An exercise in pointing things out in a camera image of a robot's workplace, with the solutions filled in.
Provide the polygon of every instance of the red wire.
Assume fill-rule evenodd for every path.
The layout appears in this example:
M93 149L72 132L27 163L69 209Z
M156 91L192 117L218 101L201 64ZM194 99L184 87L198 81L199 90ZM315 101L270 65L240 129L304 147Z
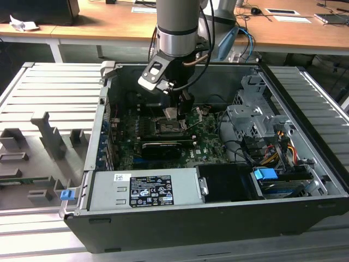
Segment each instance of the red wire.
M266 152L265 152L264 158L266 158L266 157L267 157L268 149L269 149L269 148L272 148L272 147L274 147L274 146L273 146L273 145L271 145L271 146L268 146L268 147L266 148Z

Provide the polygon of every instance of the paper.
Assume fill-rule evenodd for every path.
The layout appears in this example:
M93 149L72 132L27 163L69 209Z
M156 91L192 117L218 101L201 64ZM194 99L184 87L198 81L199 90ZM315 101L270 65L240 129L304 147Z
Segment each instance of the paper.
M147 8L147 7L132 7L131 9L132 13L146 13L146 14L156 14L157 9L156 8Z
M274 15L273 17L279 22L311 23L308 19L303 17L289 17L280 15Z
M17 31L24 32L28 30L39 29L39 27L34 22L22 22L20 20L13 18L11 15L10 15L10 18L11 18L10 25Z

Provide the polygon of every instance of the label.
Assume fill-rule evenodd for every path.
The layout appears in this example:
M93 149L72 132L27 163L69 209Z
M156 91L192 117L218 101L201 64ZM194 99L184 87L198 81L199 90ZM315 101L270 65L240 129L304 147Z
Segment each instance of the label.
M171 176L130 178L130 206L174 205Z
M131 174L114 174L114 182L130 181Z
M0 186L14 186L16 184L21 184L21 182L1 182Z

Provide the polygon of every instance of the motherboard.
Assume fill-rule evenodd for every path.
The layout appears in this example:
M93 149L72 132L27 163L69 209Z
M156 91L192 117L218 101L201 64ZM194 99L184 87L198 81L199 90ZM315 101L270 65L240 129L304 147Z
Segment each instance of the motherboard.
M116 170L193 168L228 163L217 134L216 115L194 108L182 120L129 109L119 116Z

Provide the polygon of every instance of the blue cable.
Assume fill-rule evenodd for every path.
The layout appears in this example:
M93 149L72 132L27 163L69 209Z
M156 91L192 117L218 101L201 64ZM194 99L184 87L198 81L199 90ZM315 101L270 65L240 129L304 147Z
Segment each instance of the blue cable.
M250 56L252 55L252 50L253 50L253 40L252 40L252 37L251 37L251 35L246 31L246 30L244 30L244 29L242 29L242 28L239 28L242 32L244 32L245 34L246 34L246 36L249 38L249 40L250 40L250 44L251 44L251 48L250 48L250 53L249 53L249 55L248 55L248 57L247 57L247 59L246 59L246 61L245 61L245 63L247 63L247 61L248 61L248 59L250 58Z

